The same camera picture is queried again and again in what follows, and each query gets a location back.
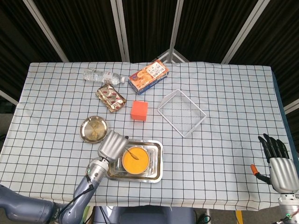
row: metal tray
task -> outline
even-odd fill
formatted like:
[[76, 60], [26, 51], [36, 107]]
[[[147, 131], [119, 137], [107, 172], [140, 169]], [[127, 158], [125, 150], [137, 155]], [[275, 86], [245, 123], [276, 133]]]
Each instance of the metal tray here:
[[138, 175], [128, 173], [122, 166], [122, 155], [114, 163], [109, 164], [107, 178], [116, 181], [134, 181], [157, 183], [162, 179], [163, 174], [163, 146], [155, 140], [130, 140], [127, 149], [131, 147], [142, 147], [149, 154], [149, 166]]

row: metal plate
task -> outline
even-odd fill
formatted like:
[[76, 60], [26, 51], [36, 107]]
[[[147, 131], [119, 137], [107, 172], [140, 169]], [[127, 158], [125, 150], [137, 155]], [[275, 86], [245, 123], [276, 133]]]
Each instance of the metal plate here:
[[91, 116], [84, 120], [80, 127], [81, 138], [89, 143], [101, 142], [107, 135], [107, 122], [99, 116]]
[[129, 149], [131, 147], [142, 147], [147, 151], [149, 154], [149, 166], [147, 169], [138, 175], [128, 173], [122, 166], [122, 154], [116, 162], [109, 164], [108, 179], [147, 183], [159, 182], [163, 175], [162, 144], [155, 140], [130, 140], [126, 148]]

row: cardboard box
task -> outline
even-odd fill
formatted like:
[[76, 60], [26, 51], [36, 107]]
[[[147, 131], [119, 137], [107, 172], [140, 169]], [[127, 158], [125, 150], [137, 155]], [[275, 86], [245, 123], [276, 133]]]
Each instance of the cardboard box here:
[[141, 94], [167, 77], [168, 71], [168, 68], [166, 68], [160, 60], [156, 60], [131, 75], [129, 83], [138, 94]]

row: orange bowl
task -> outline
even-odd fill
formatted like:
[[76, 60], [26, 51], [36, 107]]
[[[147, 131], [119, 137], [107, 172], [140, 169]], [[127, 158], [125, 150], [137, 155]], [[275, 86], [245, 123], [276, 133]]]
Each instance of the orange bowl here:
[[149, 166], [149, 154], [141, 147], [131, 147], [128, 150], [134, 154], [138, 160], [134, 159], [131, 154], [126, 151], [122, 156], [123, 167], [130, 174], [141, 174]]

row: checkered tablecloth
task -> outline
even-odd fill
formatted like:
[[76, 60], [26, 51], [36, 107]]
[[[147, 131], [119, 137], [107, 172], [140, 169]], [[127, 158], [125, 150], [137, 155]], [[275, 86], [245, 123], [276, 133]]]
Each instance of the checkered tablecloth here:
[[[258, 210], [277, 205], [279, 195], [257, 180], [268, 164], [258, 135], [289, 141], [278, 108], [270, 67], [211, 63], [166, 64], [169, 77], [137, 95], [128, 82], [116, 90], [128, 101], [110, 113], [95, 96], [99, 83], [83, 80], [86, 68], [123, 76], [146, 63], [32, 63], [0, 157], [0, 182], [30, 197], [65, 203], [72, 199], [100, 144], [84, 143], [79, 127], [89, 116], [103, 117], [109, 129], [164, 146], [159, 183], [104, 178], [91, 204], [163, 205]], [[157, 113], [163, 96], [181, 89], [207, 118], [183, 139]], [[134, 100], [149, 103], [146, 122], [130, 117]]]

